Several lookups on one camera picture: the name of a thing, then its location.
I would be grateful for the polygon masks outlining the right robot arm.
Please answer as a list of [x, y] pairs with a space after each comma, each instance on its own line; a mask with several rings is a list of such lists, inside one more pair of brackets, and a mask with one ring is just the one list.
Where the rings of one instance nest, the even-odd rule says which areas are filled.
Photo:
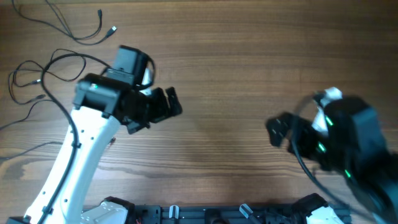
[[397, 223], [397, 154], [388, 150], [376, 110], [358, 96], [333, 99], [324, 93], [302, 99], [294, 112], [265, 122], [270, 143], [289, 141], [308, 178], [342, 206], [309, 171], [304, 159], [341, 174], [357, 201], [386, 223]]

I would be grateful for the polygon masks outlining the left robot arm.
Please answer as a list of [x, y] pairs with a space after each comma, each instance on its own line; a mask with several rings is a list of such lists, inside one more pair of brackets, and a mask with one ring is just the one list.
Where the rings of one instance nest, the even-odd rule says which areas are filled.
[[135, 223], [133, 203], [105, 198], [84, 211], [99, 160], [121, 126], [134, 134], [178, 116], [174, 88], [154, 88], [155, 63], [146, 53], [120, 46], [113, 66], [90, 73], [76, 85], [68, 132], [42, 190], [21, 217], [9, 223]]

